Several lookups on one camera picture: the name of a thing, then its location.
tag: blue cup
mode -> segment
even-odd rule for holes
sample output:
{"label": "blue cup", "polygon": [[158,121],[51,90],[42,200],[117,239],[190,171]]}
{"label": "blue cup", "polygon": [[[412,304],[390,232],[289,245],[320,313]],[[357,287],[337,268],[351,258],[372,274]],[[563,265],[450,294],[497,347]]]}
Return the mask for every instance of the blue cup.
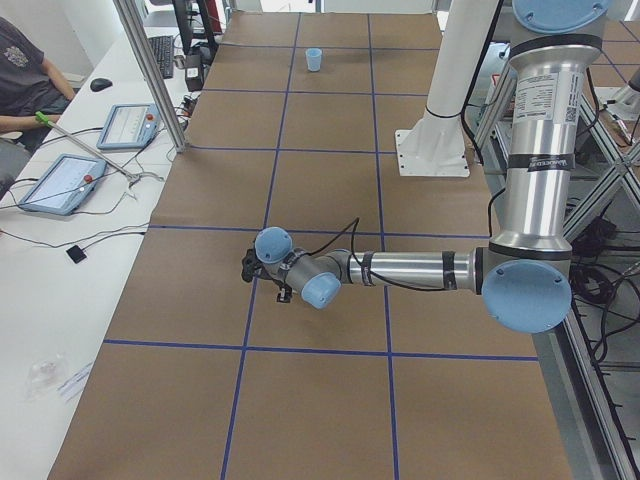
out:
{"label": "blue cup", "polygon": [[305,52],[307,56],[307,68],[310,72],[317,72],[320,70],[320,64],[322,63],[322,50],[319,48],[307,48]]}

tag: table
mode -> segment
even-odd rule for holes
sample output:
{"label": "table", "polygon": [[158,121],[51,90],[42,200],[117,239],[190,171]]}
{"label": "table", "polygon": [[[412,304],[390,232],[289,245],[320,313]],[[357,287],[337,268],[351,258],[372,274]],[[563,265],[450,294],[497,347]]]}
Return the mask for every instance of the table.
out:
{"label": "table", "polygon": [[[149,36],[174,35],[173,28],[148,28]],[[106,77],[113,86],[94,93],[93,78]],[[187,94],[181,70],[165,82],[174,105]],[[60,120],[68,131],[100,127],[113,104],[152,102],[151,94],[123,34],[96,66]],[[82,139],[97,141],[99,132],[86,133]],[[52,132],[49,138],[57,134]],[[42,147],[32,157],[20,178],[38,178],[61,153],[84,151],[67,140]],[[109,153],[125,164],[131,152]],[[161,132],[140,155],[146,170],[167,177],[173,156],[172,143]],[[139,171],[130,163],[127,168]],[[14,188],[19,199],[28,184]],[[53,218],[27,214],[17,208],[0,210],[0,229],[51,244],[64,243],[99,231],[126,225],[144,225],[149,220],[164,184],[144,178],[132,189],[136,198],[124,197],[120,205],[106,215],[73,215]],[[124,176],[104,179],[82,211],[109,211],[125,192]],[[7,195],[3,206],[12,203]],[[146,227],[131,229],[144,231]],[[75,265],[65,248],[45,248],[6,235],[0,236],[2,265],[2,315],[0,316],[0,478],[40,480],[46,478],[58,453],[79,396],[65,403],[55,391],[33,401],[25,401],[25,384],[32,364],[64,354],[66,373],[92,362],[113,314],[118,298],[142,242],[141,235],[105,240],[87,250],[88,258]]]}
{"label": "table", "polygon": [[571,478],[530,336],[478,296],[345,286],[317,311],[240,279],[267,225],[486,244],[478,165],[398,174],[440,41],[429,15],[234,14],[51,480]]}

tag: white pillar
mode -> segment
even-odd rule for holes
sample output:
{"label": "white pillar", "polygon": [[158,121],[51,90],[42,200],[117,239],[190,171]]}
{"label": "white pillar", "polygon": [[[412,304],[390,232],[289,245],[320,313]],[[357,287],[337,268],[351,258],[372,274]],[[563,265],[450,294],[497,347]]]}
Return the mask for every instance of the white pillar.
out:
{"label": "white pillar", "polygon": [[425,109],[396,131],[400,175],[468,177],[460,116],[499,0],[453,0]]}

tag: white table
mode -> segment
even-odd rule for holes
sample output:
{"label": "white table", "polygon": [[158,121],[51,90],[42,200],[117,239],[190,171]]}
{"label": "white table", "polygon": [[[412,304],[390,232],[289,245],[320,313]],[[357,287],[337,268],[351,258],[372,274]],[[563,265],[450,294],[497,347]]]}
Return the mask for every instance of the white table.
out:
{"label": "white table", "polygon": [[[173,35],[175,29],[149,28],[149,36]],[[113,86],[91,92],[93,78],[106,77]],[[183,72],[176,69],[166,81],[174,105],[187,94]],[[60,125],[68,131],[102,126],[113,104],[152,102],[151,94],[133,57],[126,36],[115,42],[96,67],[85,86],[71,103]],[[82,135],[95,145],[99,132]],[[57,134],[52,132],[49,138]],[[140,155],[145,170],[166,178],[175,152],[167,132],[161,132]],[[39,150],[20,178],[38,178],[62,153],[85,152],[68,140],[60,140]],[[133,153],[108,156],[124,164]],[[139,171],[135,163],[127,166]],[[58,244],[115,230],[141,225],[149,220],[163,183],[144,178],[133,187],[136,199],[125,197],[107,215],[54,217],[30,214],[17,208],[0,210],[0,229],[33,240]],[[28,184],[13,191],[21,198]],[[106,212],[127,188],[123,175],[114,174],[101,181],[83,211]],[[11,204],[7,195],[1,205]],[[134,231],[146,230],[135,228]],[[65,403],[55,390],[33,400],[25,400],[25,385],[31,365],[64,355],[67,376],[92,362],[111,320],[142,242],[141,235],[107,239],[87,250],[87,259],[74,264],[63,248],[46,248],[0,235],[0,478],[41,480],[62,445],[79,396]],[[79,242],[85,246],[89,241]]]}

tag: computer mouse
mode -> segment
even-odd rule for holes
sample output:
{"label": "computer mouse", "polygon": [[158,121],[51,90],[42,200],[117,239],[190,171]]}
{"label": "computer mouse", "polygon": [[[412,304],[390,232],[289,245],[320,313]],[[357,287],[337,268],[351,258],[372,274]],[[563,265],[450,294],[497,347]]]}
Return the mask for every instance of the computer mouse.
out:
{"label": "computer mouse", "polygon": [[113,85],[113,82],[108,78],[94,78],[89,88],[91,88],[92,92],[99,92],[105,88],[109,88],[111,85]]}

